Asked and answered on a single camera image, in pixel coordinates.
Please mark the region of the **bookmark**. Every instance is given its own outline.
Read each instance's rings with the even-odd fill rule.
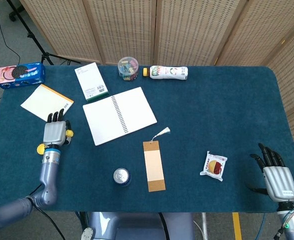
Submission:
[[[151,141],[143,142],[143,153],[145,157],[148,192],[166,190],[159,142],[154,141],[154,138],[170,132],[171,130],[166,127],[160,133],[155,135]]]

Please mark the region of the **plastic container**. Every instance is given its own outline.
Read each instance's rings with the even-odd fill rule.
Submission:
[[[144,77],[152,79],[179,79],[186,80],[188,68],[186,66],[151,66],[142,70]]]
[[[133,81],[138,76],[138,61],[131,57],[125,56],[118,62],[119,76],[125,81]]]

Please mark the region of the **orange-edged notepad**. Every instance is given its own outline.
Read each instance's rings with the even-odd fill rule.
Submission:
[[[47,121],[49,114],[59,112],[61,109],[64,109],[63,114],[65,114],[73,103],[74,101],[68,97],[41,84],[20,106]]]

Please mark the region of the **snack package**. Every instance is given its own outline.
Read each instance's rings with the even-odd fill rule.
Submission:
[[[46,70],[41,62],[0,67],[0,87],[20,88],[45,82]]]
[[[213,155],[207,151],[206,162],[203,166],[203,170],[200,172],[200,175],[208,175],[222,182],[226,161],[227,157]]]

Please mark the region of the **white box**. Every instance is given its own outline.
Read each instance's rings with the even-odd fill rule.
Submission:
[[[76,68],[75,72],[87,102],[108,94],[107,87],[95,62]]]

